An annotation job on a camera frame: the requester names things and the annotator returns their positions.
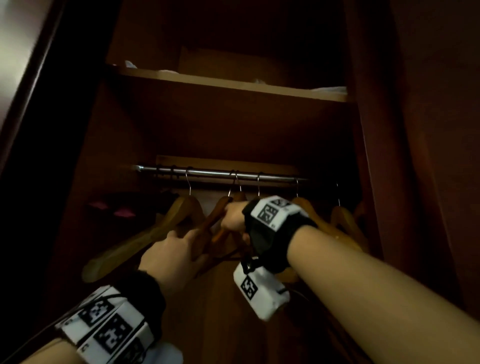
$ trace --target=upper shelf compartment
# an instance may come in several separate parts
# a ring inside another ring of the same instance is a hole
[[[107,63],[297,89],[343,86],[339,3],[124,0]]]
[[[109,74],[162,155],[319,165],[346,151],[341,94],[114,66]]]

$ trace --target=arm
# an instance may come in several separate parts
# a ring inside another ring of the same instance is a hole
[[[244,231],[246,204],[237,204],[228,206],[222,225]],[[480,359],[477,321],[380,260],[310,226],[294,234],[287,259],[375,363]]]
[[[174,231],[157,242],[142,256],[139,270],[148,273],[158,283],[165,297],[185,287],[206,261],[201,255],[192,262],[192,243],[198,230],[191,230],[183,239]],[[22,364],[82,364],[77,348],[62,339],[55,339],[27,358]]]

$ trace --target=wristband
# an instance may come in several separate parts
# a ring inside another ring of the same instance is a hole
[[[245,274],[260,266],[272,273],[283,271],[289,266],[287,250],[295,232],[303,225],[316,227],[300,206],[279,196],[252,201],[242,213],[245,231],[259,256],[242,262]]]
[[[153,277],[136,271],[100,287],[56,328],[88,364],[141,362],[161,336],[165,299]]]

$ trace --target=closet rod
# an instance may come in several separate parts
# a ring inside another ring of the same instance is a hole
[[[231,170],[204,170],[200,168],[193,167],[177,167],[177,166],[162,166],[158,165],[156,167],[150,166],[141,166],[135,165],[133,169],[138,172],[148,172],[151,174],[162,174],[162,175],[174,175],[185,177],[185,173],[188,168],[189,177],[209,177],[209,178],[222,178],[222,179],[231,179],[234,180],[237,178],[242,181],[260,181],[260,182],[284,182],[284,183],[296,183],[298,182],[308,182],[307,178],[287,176],[283,174],[270,174],[270,173],[255,173],[255,172],[240,172]]]

